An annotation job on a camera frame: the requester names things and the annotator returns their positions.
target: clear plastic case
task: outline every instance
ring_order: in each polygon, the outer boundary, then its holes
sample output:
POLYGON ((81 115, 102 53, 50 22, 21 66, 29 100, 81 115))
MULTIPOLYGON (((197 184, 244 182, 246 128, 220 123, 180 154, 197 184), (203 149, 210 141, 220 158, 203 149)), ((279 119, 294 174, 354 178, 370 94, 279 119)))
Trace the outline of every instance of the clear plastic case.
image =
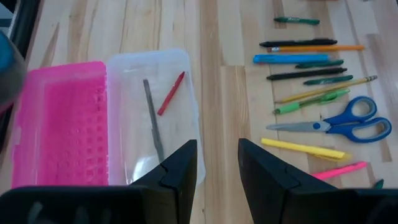
POLYGON ((143 80, 148 79, 155 112, 178 76, 185 76, 162 116, 156 115, 165 158, 190 139, 198 141, 197 184, 205 178, 199 111, 188 54, 180 49, 119 54, 107 64, 110 185, 134 182, 159 165, 143 80))

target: orange pencil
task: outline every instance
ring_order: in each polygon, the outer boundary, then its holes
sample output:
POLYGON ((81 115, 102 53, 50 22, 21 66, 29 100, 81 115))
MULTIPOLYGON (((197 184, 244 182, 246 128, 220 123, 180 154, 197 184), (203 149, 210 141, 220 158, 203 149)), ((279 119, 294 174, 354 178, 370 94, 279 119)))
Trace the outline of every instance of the orange pencil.
POLYGON ((337 50, 363 50, 363 45, 329 45, 329 46, 297 46, 297 47, 269 47, 268 52, 327 52, 337 50))

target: black pen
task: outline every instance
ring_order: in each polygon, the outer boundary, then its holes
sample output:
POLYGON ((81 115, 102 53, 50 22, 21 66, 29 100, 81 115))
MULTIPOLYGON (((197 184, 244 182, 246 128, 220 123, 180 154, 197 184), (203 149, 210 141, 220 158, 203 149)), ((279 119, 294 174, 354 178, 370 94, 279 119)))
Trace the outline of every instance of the black pen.
POLYGON ((278 40, 260 43, 261 47, 288 47, 288 46, 309 46, 309 45, 333 45, 337 40, 329 38, 317 38, 312 40, 278 40))
POLYGON ((270 75, 267 77, 268 80, 285 80, 289 78, 302 78, 302 77, 312 77, 315 75, 332 75, 339 74, 347 71, 347 68, 326 68, 319 70, 312 70, 306 72, 290 72, 270 75))

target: yellow highlighter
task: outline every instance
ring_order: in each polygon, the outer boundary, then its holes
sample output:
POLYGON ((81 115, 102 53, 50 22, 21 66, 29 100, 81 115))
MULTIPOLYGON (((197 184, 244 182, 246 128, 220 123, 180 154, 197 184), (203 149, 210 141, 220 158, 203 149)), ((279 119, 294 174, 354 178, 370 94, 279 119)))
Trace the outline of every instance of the yellow highlighter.
POLYGON ((331 161, 346 161, 351 158, 351 155, 346 152, 341 152, 332 149, 326 149, 316 146, 306 146, 301 144, 294 144, 290 142, 278 141, 273 139, 261 138, 261 144, 266 146, 280 147, 283 149, 291 149, 300 152, 306 152, 322 159, 328 159, 331 161))

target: green pen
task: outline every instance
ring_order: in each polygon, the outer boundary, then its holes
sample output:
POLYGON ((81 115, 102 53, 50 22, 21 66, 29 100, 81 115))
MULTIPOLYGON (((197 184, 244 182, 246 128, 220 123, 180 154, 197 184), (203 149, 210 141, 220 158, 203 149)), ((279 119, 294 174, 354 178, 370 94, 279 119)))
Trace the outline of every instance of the green pen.
POLYGON ((309 80, 303 82, 304 85, 325 85, 325 84, 332 84, 338 82, 344 82, 353 79, 354 76, 352 75, 345 75, 342 77, 331 77, 331 78, 319 78, 316 80, 309 80))
POLYGON ((383 185, 384 185, 384 180, 381 179, 381 180, 377 181, 377 182, 373 185, 373 188, 374 188, 374 189, 382 189, 382 188, 383 188, 383 185))
POLYGON ((297 17, 276 17, 274 18, 276 22, 294 22, 294 23, 305 23, 310 25, 318 25, 320 23, 319 19, 301 19, 297 17))
POLYGON ((296 110, 299 110, 300 108, 303 108, 304 106, 310 106, 315 103, 319 104, 327 104, 331 103, 338 98, 342 97, 344 94, 349 93, 349 89, 342 89, 342 90, 335 90, 329 93, 325 93, 322 96, 317 96, 308 100, 304 100, 301 102, 296 102, 296 103, 291 103, 286 106, 282 106, 280 108, 277 108, 276 110, 273 111, 274 114, 285 114, 289 112, 293 112, 296 110))
POLYGON ((315 67, 327 67, 327 66, 337 66, 342 65, 344 60, 334 60, 328 62, 312 62, 312 63, 301 63, 296 65, 295 68, 315 68, 315 67))

